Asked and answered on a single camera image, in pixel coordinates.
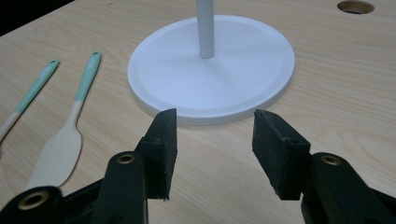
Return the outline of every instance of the spatula head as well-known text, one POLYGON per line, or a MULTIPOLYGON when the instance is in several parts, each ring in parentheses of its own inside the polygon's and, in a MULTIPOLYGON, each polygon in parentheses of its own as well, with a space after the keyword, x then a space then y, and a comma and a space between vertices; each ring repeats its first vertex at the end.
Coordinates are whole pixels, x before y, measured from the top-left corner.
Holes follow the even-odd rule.
POLYGON ((26 189, 60 187, 71 175, 81 150, 81 135, 69 123, 44 145, 26 189))

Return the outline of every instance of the wooden spatula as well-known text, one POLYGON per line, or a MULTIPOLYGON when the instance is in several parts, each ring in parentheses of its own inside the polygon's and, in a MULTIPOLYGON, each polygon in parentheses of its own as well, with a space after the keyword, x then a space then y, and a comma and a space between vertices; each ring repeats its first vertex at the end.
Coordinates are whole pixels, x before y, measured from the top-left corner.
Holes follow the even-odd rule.
POLYGON ((81 151, 81 134, 77 129, 78 115, 101 57, 102 54, 96 51, 88 60, 69 118, 62 129, 44 145, 26 189, 40 186, 60 187, 73 172, 81 151))

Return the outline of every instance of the brass grommet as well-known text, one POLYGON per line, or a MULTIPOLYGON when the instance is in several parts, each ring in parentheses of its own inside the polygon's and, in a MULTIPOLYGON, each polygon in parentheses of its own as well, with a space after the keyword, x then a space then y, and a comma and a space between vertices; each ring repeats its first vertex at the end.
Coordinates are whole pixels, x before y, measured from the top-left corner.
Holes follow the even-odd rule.
POLYGON ((50 197, 46 190, 33 192, 24 197, 19 203, 18 208, 21 210, 30 210, 43 204, 50 197))

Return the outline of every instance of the white plastic base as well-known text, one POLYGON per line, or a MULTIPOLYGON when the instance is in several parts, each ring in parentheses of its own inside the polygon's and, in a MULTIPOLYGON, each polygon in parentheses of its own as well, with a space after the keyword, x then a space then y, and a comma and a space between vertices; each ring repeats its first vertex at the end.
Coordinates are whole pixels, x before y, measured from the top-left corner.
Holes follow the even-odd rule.
POLYGON ((128 64, 128 80, 148 112, 176 108, 177 122, 215 125, 246 119, 274 103, 294 69, 293 49, 276 29, 215 16, 215 56, 199 52, 197 19, 147 37, 128 64))

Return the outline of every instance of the wooden table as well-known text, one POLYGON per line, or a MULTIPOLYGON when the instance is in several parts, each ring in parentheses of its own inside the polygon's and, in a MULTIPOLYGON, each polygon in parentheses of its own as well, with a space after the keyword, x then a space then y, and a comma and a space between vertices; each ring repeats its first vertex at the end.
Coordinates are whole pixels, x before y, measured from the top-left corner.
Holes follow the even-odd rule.
MULTIPOLYGON (((293 78, 267 110, 304 136, 311 153, 343 157, 371 188, 396 197, 396 2, 368 0, 375 10, 354 15, 339 1, 216 0, 215 13, 262 21, 288 38, 293 78)), ((103 58, 78 120, 83 147, 64 195, 133 150, 153 117, 128 84, 131 54, 158 29, 195 16, 192 0, 78 0, 1 36, 0 123, 47 63, 61 63, 1 145, 0 207, 23 191, 64 125, 95 50, 103 58)), ((304 223, 301 202, 281 202, 253 154, 253 121, 178 124, 170 201, 148 201, 149 222, 304 223)))

